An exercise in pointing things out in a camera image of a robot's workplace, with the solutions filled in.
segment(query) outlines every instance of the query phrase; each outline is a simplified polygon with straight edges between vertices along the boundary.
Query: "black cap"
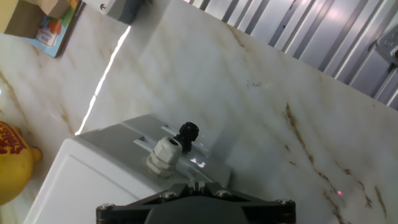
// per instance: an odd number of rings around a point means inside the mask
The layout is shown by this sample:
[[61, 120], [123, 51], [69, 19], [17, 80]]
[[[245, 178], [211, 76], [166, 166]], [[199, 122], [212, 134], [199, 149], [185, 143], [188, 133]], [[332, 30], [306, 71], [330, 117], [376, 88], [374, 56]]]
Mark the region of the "black cap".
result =
[[180, 128], [180, 133], [174, 137], [182, 145], [183, 152], [189, 152], [192, 148], [192, 142], [199, 135], [199, 128], [192, 122], [186, 122]]

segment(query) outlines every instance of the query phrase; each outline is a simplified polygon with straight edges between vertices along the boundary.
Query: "screw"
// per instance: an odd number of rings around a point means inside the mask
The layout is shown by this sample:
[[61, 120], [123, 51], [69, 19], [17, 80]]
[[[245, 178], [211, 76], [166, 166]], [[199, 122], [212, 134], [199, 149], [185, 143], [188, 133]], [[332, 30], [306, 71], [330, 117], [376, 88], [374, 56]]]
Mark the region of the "screw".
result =
[[280, 199], [277, 200], [277, 202], [281, 205], [290, 205], [291, 203], [294, 203], [293, 200], [288, 200], [288, 199]]
[[174, 192], [164, 192], [160, 195], [161, 198], [166, 198], [166, 199], [174, 198], [176, 196], [177, 194]]
[[112, 203], [104, 203], [101, 206], [99, 206], [99, 209], [109, 210], [109, 209], [112, 209], [113, 207], [114, 207], [114, 204], [112, 204]]
[[385, 45], [386, 47], [391, 47], [391, 46], [393, 45], [393, 42], [392, 42], [392, 40], [385, 40], [385, 41], [384, 41], [384, 45]]
[[226, 191], [226, 190], [219, 190], [219, 191], [216, 192], [216, 194], [217, 194], [217, 196], [219, 196], [219, 197], [228, 197], [228, 196], [231, 195], [231, 193], [229, 193], [229, 192]]

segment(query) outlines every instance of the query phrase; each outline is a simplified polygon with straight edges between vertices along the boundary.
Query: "red pattern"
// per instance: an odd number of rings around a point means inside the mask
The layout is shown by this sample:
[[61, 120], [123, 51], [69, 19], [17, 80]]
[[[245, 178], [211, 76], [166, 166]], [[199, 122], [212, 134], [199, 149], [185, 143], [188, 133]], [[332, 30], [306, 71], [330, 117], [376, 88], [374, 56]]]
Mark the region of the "red pattern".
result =
[[0, 154], [7, 154], [6, 147], [11, 147], [10, 154], [19, 154], [25, 149], [19, 134], [8, 124], [0, 121]]

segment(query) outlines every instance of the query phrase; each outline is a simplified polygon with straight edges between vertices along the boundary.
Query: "white plastic nut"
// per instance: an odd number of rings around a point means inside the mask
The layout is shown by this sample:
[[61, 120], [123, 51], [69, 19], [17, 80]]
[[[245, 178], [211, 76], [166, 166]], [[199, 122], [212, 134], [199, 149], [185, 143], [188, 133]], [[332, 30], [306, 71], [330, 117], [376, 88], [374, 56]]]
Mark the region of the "white plastic nut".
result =
[[150, 159], [150, 162], [153, 163], [153, 165], [155, 165], [156, 167], [159, 167], [160, 169], [172, 170], [175, 167], [175, 165], [167, 164], [167, 163], [161, 161], [153, 153], [151, 153], [149, 155], [148, 159]]
[[176, 164], [181, 157], [182, 146], [178, 141], [164, 137], [155, 146], [154, 154], [167, 164]]
[[157, 142], [154, 150], [146, 159], [147, 167], [161, 177], [170, 177], [182, 154], [181, 144], [164, 137]]

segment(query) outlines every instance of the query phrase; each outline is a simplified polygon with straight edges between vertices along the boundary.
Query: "cardboard box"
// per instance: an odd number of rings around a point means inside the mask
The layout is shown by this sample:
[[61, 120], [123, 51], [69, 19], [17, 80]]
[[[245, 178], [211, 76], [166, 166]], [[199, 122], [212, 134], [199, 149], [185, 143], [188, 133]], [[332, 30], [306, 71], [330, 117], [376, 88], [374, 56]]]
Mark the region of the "cardboard box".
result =
[[37, 0], [37, 4], [46, 15], [56, 19], [61, 19], [70, 8], [67, 0]]
[[35, 38], [44, 16], [45, 14], [39, 6], [27, 1], [1, 0], [0, 32]]

